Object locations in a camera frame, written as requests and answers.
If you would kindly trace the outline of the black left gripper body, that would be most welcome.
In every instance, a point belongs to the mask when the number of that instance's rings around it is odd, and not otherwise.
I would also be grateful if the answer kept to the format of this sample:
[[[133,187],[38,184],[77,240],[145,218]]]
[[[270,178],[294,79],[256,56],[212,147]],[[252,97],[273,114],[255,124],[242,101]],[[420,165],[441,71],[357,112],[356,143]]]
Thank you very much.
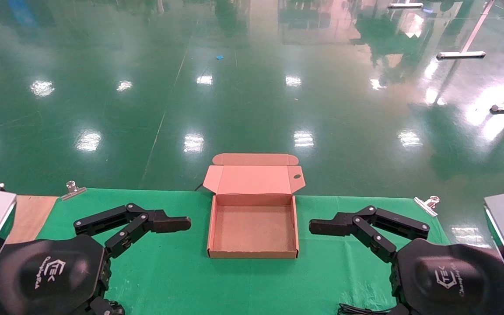
[[[0,253],[0,315],[122,315],[105,298],[106,249],[92,237],[5,245]]]

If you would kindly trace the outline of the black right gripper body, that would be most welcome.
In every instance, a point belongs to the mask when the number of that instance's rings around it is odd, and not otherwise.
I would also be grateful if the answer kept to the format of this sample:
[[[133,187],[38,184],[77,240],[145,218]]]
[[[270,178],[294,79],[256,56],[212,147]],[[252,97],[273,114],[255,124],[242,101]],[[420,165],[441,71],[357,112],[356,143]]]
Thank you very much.
[[[504,315],[504,260],[494,249],[411,241],[392,260],[393,315]]]

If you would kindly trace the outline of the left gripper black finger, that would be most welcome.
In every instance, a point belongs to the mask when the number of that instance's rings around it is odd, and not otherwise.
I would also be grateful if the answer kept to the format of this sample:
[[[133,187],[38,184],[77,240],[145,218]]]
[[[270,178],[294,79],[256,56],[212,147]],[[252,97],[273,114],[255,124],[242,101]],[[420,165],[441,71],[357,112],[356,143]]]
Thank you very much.
[[[156,234],[188,231],[189,217],[168,217],[166,214],[141,214],[105,242],[106,255],[116,259],[148,232]]]
[[[162,234],[188,231],[191,225],[189,217],[168,217],[164,210],[146,210],[129,203],[78,219],[73,227],[76,235],[90,237],[122,228],[119,234],[124,237],[142,236],[147,232]]]

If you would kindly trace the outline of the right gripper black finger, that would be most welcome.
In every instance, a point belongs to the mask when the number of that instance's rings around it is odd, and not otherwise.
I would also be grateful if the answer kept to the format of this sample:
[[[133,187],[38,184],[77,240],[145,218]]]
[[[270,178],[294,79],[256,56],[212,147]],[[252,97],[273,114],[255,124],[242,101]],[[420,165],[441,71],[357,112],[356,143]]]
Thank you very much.
[[[309,221],[309,231],[313,235],[353,236],[384,263],[391,263],[396,255],[396,246],[361,217],[312,219]]]
[[[354,236],[360,241],[384,239],[377,229],[412,240],[426,239],[430,230],[425,223],[372,205],[356,213],[337,213],[331,220],[312,219],[309,222],[313,235]]]

